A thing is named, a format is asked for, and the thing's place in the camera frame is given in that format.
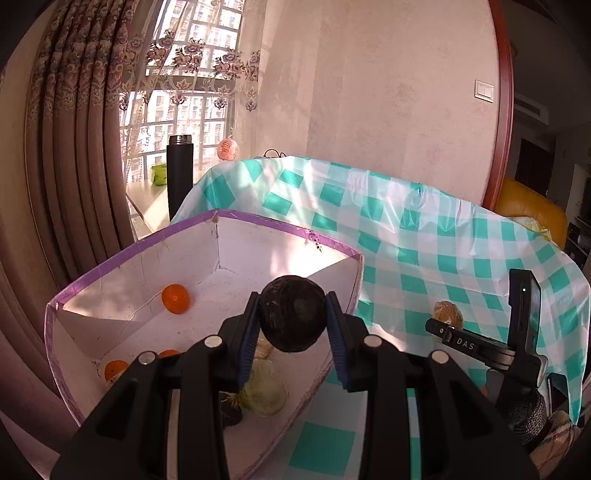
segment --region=dark round fruit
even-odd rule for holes
[[[276,278],[261,292],[261,330],[282,352],[303,352],[326,328],[324,291],[297,275]]]
[[[233,427],[242,421],[242,409],[236,394],[219,393],[220,409],[222,411],[222,427]]]

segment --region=water bottle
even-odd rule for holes
[[[171,135],[166,147],[168,215],[172,220],[193,188],[193,142],[191,135]]]

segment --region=orange armchair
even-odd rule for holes
[[[496,203],[495,213],[503,217],[532,217],[550,230],[552,240],[561,249],[566,243],[566,214],[547,198],[518,181],[505,179]]]

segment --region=mandarin orange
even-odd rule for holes
[[[189,309],[191,299],[185,287],[173,283],[162,291],[162,303],[170,313],[181,314]]]
[[[165,350],[164,352],[160,352],[158,354],[158,358],[166,358],[168,356],[174,356],[174,355],[180,355],[180,352],[178,350],[175,350],[174,348],[171,348],[170,350]]]
[[[129,363],[123,360],[111,360],[105,366],[105,380],[108,382],[111,378],[113,378],[119,372],[125,370],[127,367],[129,367]]]

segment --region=checkered tablecloth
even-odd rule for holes
[[[578,418],[591,291],[568,256],[536,233],[432,187],[298,157],[216,165],[174,221],[214,208],[293,223],[362,251],[356,314],[373,333],[418,355],[441,347],[424,328],[440,300],[459,307],[466,329],[506,342],[508,271],[531,270],[542,290],[538,352],[548,356],[548,372],[567,376],[571,417]],[[450,354],[476,385],[484,384],[484,364]],[[408,396],[413,478],[420,478],[416,405],[412,391]],[[344,392],[332,372],[255,477],[356,478],[365,401],[364,394]]]

